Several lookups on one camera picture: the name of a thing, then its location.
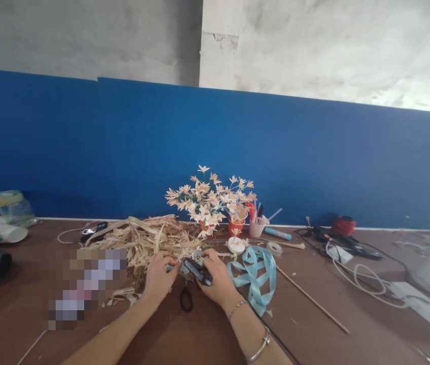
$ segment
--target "power adapter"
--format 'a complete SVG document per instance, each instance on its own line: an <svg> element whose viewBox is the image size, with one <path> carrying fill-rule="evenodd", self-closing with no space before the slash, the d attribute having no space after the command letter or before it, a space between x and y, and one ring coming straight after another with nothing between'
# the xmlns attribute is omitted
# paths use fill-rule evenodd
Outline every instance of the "power adapter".
<svg viewBox="0 0 430 365"><path fill-rule="evenodd" d="M340 262L343 265L348 263L353 258L352 254L348 253L347 251L345 251L343 248L341 248L339 246L332 246L331 248L329 248L328 249L328 255L337 261L339 261L339 259L340 259Z"/></svg>

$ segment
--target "wrist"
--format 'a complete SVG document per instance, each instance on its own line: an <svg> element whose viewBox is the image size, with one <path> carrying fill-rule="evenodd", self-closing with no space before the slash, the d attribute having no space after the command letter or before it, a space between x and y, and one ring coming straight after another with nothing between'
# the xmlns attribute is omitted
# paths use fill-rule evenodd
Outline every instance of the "wrist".
<svg viewBox="0 0 430 365"><path fill-rule="evenodd" d="M139 299L139 303L142 303L147 307L153 307L154 310L156 310L159 307L162 301L163 301L163 298L160 298L159 295L156 295L151 292L144 292L142 294L142 297Z"/></svg>
<svg viewBox="0 0 430 365"><path fill-rule="evenodd" d="M234 309L234 307L244 300L244 297L238 292L234 291L230 295L228 295L225 300L220 304L225 314L229 315L229 313Z"/></svg>

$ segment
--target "white wall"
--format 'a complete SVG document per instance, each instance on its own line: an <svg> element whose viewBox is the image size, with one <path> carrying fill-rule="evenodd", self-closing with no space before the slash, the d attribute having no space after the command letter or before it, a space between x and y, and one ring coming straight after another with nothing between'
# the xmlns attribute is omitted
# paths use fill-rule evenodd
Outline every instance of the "white wall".
<svg viewBox="0 0 430 365"><path fill-rule="evenodd" d="M201 0L0 0L0 70L198 86Z"/></svg>
<svg viewBox="0 0 430 365"><path fill-rule="evenodd" d="M430 0L204 0L200 86L430 111Z"/></svg>

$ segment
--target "small bottle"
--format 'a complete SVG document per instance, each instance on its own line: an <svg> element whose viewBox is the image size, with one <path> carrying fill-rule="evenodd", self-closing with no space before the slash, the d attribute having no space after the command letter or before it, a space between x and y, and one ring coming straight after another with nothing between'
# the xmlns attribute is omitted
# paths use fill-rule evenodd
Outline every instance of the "small bottle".
<svg viewBox="0 0 430 365"><path fill-rule="evenodd" d="M19 190L0 192L0 214L13 226L29 227L38 222L31 205Z"/></svg>

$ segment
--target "silver bracelet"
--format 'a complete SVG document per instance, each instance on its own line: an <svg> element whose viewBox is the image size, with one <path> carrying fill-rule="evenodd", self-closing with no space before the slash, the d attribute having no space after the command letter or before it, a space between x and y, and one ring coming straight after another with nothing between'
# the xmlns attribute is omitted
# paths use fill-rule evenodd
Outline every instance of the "silver bracelet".
<svg viewBox="0 0 430 365"><path fill-rule="evenodd" d="M243 304L248 304L248 301L247 300L243 300L243 301L240 301L239 303L237 303L237 305L230 311L230 313L229 313L229 315L228 315L228 317L229 317L229 322L230 322L230 318L232 318L232 314L234 314L234 311L238 308L238 307L240 307L241 305L243 305Z"/></svg>
<svg viewBox="0 0 430 365"><path fill-rule="evenodd" d="M257 358L259 357L259 355L262 353L262 351L266 347L266 345L269 345L269 329L266 326L264 326L264 328L266 329L266 337L264 337L264 342L262 343L261 348L256 352L256 354L254 356L245 358L247 360L247 362L256 361Z"/></svg>

